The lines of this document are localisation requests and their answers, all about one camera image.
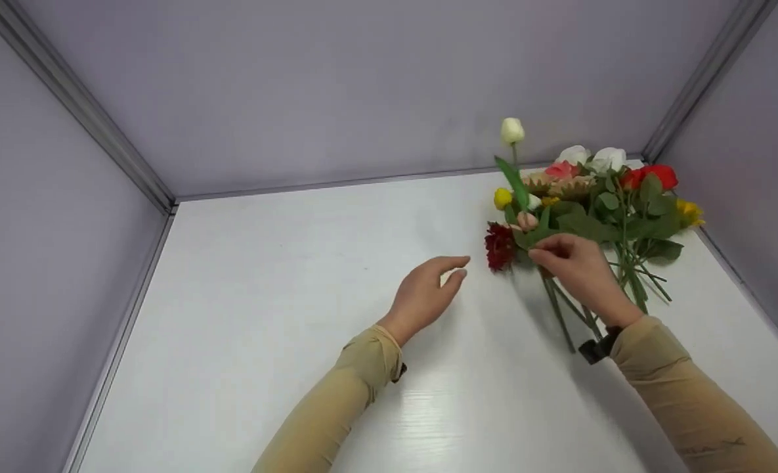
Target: black wristband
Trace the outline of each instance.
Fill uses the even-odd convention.
[[[604,359],[604,357],[611,355],[611,348],[613,348],[613,344],[616,343],[616,339],[620,333],[622,333],[620,327],[607,327],[607,335],[602,336],[602,339],[598,342],[595,340],[584,342],[578,347],[578,352],[587,360],[587,363],[595,365]]]

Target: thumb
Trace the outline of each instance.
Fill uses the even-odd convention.
[[[538,248],[529,250],[529,257],[539,266],[545,267],[550,273],[557,276],[564,268],[567,260],[559,258],[553,252],[548,252]]]
[[[456,297],[458,290],[462,287],[462,281],[467,277],[467,269],[458,269],[446,279],[444,285],[441,288],[442,297],[446,299],[446,303],[449,304],[451,300]]]

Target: hand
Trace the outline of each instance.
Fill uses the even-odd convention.
[[[377,324],[388,330],[401,347],[424,327],[434,323],[462,287],[465,269],[453,272],[441,285],[441,276],[464,267],[470,256],[440,256],[416,267],[400,282],[389,313]]]
[[[580,236],[560,233],[540,240],[529,257],[556,276],[578,302],[607,325],[627,327],[643,312],[622,292],[599,245]]]

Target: yellow tulip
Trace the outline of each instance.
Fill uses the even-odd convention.
[[[678,198],[675,201],[675,204],[678,207],[678,212],[680,212],[681,228],[700,227],[700,225],[706,223],[701,219],[701,215],[704,213],[703,210],[701,210],[701,207],[698,207],[698,204],[695,202]]]
[[[496,192],[494,192],[494,207],[502,211],[506,209],[508,204],[511,204],[511,192],[508,189],[496,189]]]

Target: metal frame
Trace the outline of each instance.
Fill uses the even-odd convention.
[[[761,24],[771,10],[775,8],[778,0],[741,0],[737,8],[731,13],[727,24],[716,36],[715,41],[702,58],[695,72],[689,78],[677,99],[674,100],[670,110],[661,121],[658,129],[654,131],[649,142],[641,153],[632,153],[630,158],[639,158],[645,162],[656,162],[664,156],[668,147],[679,135],[683,126],[689,122],[689,118],[696,110],[707,94],[712,92],[714,85],[733,65],[735,60],[744,50],[746,44],[754,37]],[[255,189],[254,191],[219,192],[219,194],[198,194],[176,199],[169,188],[155,174],[155,171],[146,163],[146,160],[137,152],[121,129],[114,123],[109,114],[97,102],[94,96],[86,89],[85,85],[76,77],[72,69],[65,63],[60,54],[44,37],[38,27],[20,8],[15,0],[0,0],[0,35],[22,57],[22,60],[31,67],[32,71],[53,92],[65,108],[76,117],[80,125],[85,128],[95,141],[106,151],[111,159],[124,171],[137,188],[149,198],[166,219],[160,237],[154,243],[148,255],[148,263],[139,276],[136,293],[131,299],[127,311],[122,319],[118,334],[112,342],[112,349],[106,359],[94,394],[89,402],[82,425],[77,432],[76,439],[64,465],[67,473],[76,473],[85,458],[95,426],[100,418],[101,411],[106,402],[112,381],[118,371],[119,362],[125,347],[129,341],[131,331],[137,320],[142,306],[146,290],[148,290],[152,275],[158,265],[158,258],[169,236],[170,227],[175,218],[178,201],[207,200],[208,198],[226,198],[241,195],[269,194],[270,192],[306,191],[307,189],[322,189],[349,185],[365,185],[366,183],[384,183],[409,179],[428,179],[428,177],[448,177],[464,174],[488,173],[497,171],[497,168],[473,168],[460,171],[440,171],[439,173],[420,173],[391,177],[377,177],[377,179],[353,179],[320,185],[301,185],[290,187],[278,187],[271,189]],[[721,250],[706,233],[701,233],[702,239],[709,243],[714,254],[723,261],[725,270],[736,278],[737,284],[749,295],[751,300],[758,302],[754,294],[743,284],[742,279],[733,266],[724,258]]]
[[[94,393],[91,395],[88,408],[85,411],[85,415],[83,415],[83,420],[79,426],[79,431],[77,431],[76,438],[74,438],[70,454],[68,454],[68,460],[65,462],[64,469],[62,469],[64,472],[76,473],[79,471],[80,465],[82,465],[83,458],[85,458],[85,452],[88,450],[89,443],[91,443],[91,436],[94,435],[97,421],[100,420],[100,414],[103,412],[103,406],[106,404],[109,389],[112,388],[112,381],[115,379],[115,374],[118,373],[118,367],[121,363],[125,347],[127,347],[129,342],[131,330],[137,320],[137,315],[140,312],[140,307],[146,296],[146,290],[149,288],[149,282],[152,281],[155,267],[158,266],[158,258],[161,257],[161,251],[164,249],[164,244],[167,242],[167,237],[170,234],[170,228],[173,226],[176,209],[178,209],[178,204],[172,207],[172,212],[164,219],[164,226],[161,228],[161,234],[149,250],[148,257],[146,258],[148,263],[146,263],[146,267],[140,272],[139,282],[136,286],[137,290],[129,302],[127,311],[121,320],[118,333],[116,333],[115,339],[112,342],[112,347],[109,350],[106,363],[103,365],[103,370],[100,372],[97,386],[95,386]]]
[[[742,0],[736,6],[643,148],[642,154],[647,162],[654,164],[662,158],[681,129],[689,122],[692,113],[730,70],[777,3],[778,0]]]
[[[175,195],[125,137],[20,6],[0,0],[0,35],[162,214]]]

